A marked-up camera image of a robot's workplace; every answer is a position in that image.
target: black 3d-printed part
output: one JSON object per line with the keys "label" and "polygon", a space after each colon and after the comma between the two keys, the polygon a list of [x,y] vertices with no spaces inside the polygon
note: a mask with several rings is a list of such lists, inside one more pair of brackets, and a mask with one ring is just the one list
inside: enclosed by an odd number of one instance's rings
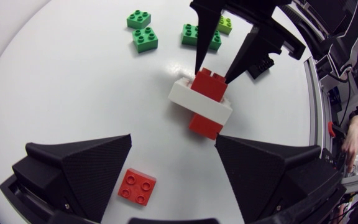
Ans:
{"label": "black 3d-printed part", "polygon": [[226,73],[226,83],[233,81],[241,73],[248,70],[251,65],[262,60],[265,55],[269,53],[280,54],[282,46],[289,50],[291,57],[299,60],[305,50],[305,46],[271,17],[276,6],[290,3],[290,0],[193,0],[190,3],[190,7],[198,15],[195,73],[201,68],[223,9],[241,16],[254,25]]}
{"label": "black 3d-printed part", "polygon": [[27,154],[60,168],[90,220],[100,222],[131,148],[131,136],[58,145],[28,143]]}
{"label": "black 3d-printed part", "polygon": [[248,68],[249,74],[252,76],[252,78],[256,79],[260,74],[262,74],[264,71],[268,70],[270,67],[274,65],[273,59],[269,57],[269,55],[266,55],[262,60],[260,60],[257,64],[251,65]]}
{"label": "black 3d-printed part", "polygon": [[216,149],[246,223],[258,219],[287,169],[316,159],[321,150],[222,135],[216,139]]}
{"label": "black 3d-printed part", "polygon": [[128,224],[219,224],[214,218],[204,220],[146,220],[140,218],[131,218]]}

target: light green lego brick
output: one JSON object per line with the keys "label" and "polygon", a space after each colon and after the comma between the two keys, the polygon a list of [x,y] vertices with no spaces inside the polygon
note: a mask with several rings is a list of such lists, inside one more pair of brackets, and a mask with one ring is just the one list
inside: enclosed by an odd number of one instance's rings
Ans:
{"label": "light green lego brick", "polygon": [[[198,35],[198,26],[192,26],[191,24],[183,25],[183,30],[181,33],[181,43],[186,45],[197,46],[197,35]],[[219,31],[215,31],[214,37],[209,45],[210,49],[218,50],[221,46],[221,36]]]}
{"label": "light green lego brick", "polygon": [[151,22],[152,15],[136,10],[127,18],[127,26],[134,29],[143,29]]}
{"label": "light green lego brick", "polygon": [[134,39],[134,44],[138,53],[156,49],[158,47],[158,38],[150,27],[135,30],[132,32],[132,38]]}
{"label": "light green lego brick", "polygon": [[218,26],[216,29],[224,34],[229,35],[232,30],[231,20],[229,18],[225,18],[221,16]]}

